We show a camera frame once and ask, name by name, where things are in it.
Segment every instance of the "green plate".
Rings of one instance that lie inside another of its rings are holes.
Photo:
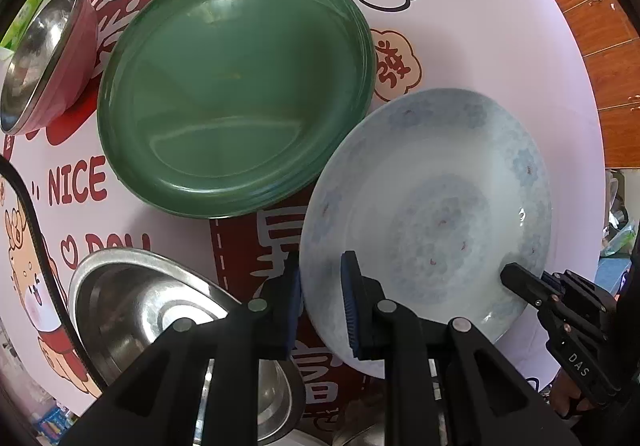
[[[321,172],[367,111],[375,63],[352,0],[152,0],[104,71],[100,141],[149,204],[249,213]]]

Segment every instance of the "printed tablecloth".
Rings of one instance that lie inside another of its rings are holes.
[[[151,249],[197,270],[241,301],[282,273],[296,249],[312,185],[276,206],[219,220],[191,220],[147,206],[117,180],[97,134],[100,76],[128,23],[150,0],[92,0],[98,13],[93,78],[78,103],[46,129],[7,137],[4,155],[31,191],[63,291],[80,260],[113,246]],[[370,24],[376,54],[372,109],[419,88],[455,86],[509,109],[540,146],[554,201],[547,270],[593,277],[604,201],[604,158],[588,76],[553,0],[354,0]],[[43,289],[33,242],[15,195],[5,188],[6,259],[0,259],[0,317],[29,373],[73,412],[97,393],[75,359]],[[499,347],[544,385],[558,365],[526,311]],[[331,431],[366,387],[300,320],[293,350],[305,382],[305,425]]]

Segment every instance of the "green package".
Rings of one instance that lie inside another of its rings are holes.
[[[0,42],[0,47],[15,50],[42,0],[27,0]]]

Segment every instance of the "floral plate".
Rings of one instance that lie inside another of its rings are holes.
[[[495,342],[525,307],[502,267],[542,275],[550,234],[542,157],[511,114],[467,90],[405,95],[360,122],[320,175],[300,242],[306,310],[343,361],[383,378],[349,346],[344,251],[389,299],[430,320],[466,317]]]

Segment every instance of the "cartoon dog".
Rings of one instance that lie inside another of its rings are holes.
[[[78,358],[49,297],[49,290],[38,265],[31,232],[20,210],[20,204],[17,210],[12,209],[11,216],[7,210],[4,211],[4,225],[9,237],[9,260],[13,270],[14,290],[18,293],[22,308],[31,324],[38,331],[38,342],[44,357],[61,378],[70,381],[78,390],[99,397],[100,389]],[[44,246],[53,276],[66,305],[66,293],[60,284],[58,268],[49,255],[46,241]]]

